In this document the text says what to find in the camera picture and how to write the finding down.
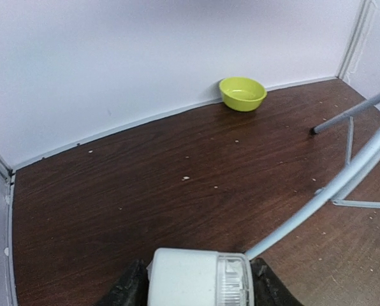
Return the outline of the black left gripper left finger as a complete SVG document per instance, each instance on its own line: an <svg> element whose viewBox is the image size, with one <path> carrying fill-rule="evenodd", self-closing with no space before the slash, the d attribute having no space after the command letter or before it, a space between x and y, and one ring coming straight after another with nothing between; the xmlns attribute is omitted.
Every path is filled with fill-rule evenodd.
<svg viewBox="0 0 380 306"><path fill-rule="evenodd" d="M149 277L142 259L136 259L95 306L147 305Z"/></svg>

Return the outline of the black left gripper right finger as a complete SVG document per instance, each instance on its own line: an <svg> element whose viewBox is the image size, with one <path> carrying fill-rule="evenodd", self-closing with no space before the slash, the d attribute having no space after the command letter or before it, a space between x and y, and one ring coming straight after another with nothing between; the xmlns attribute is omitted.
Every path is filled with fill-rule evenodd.
<svg viewBox="0 0 380 306"><path fill-rule="evenodd" d="M255 306L303 306L263 258L250 262Z"/></svg>

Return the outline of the white metronome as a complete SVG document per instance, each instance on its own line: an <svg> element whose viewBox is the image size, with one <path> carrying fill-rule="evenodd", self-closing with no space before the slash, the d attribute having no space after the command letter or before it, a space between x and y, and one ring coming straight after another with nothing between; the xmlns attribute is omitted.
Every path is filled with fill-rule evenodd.
<svg viewBox="0 0 380 306"><path fill-rule="evenodd" d="M148 305L254 305L251 265L241 253L159 248L148 278Z"/></svg>

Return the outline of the light blue folding music stand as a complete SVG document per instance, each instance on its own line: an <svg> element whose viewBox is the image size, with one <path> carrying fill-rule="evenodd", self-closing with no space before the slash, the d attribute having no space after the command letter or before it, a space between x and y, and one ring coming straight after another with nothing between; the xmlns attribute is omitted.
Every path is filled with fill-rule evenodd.
<svg viewBox="0 0 380 306"><path fill-rule="evenodd" d="M279 226L269 236L257 243L245 252L249 259L253 259L262 252L269 249L286 235L306 221L311 215L319 210L328 200L346 197L358 184L369 174L369 172L380 162L380 128L366 145L351 159L351 149L353 144L353 117L372 106L380 104L380 93L367 99L352 108L336 115L324 123L314 126L311 129L313 135L317 135L327 128L344 120L349 121L346 146L346 165L342 171L333 178L328 185L319 191L313 199L305 204L297 213Z"/></svg>

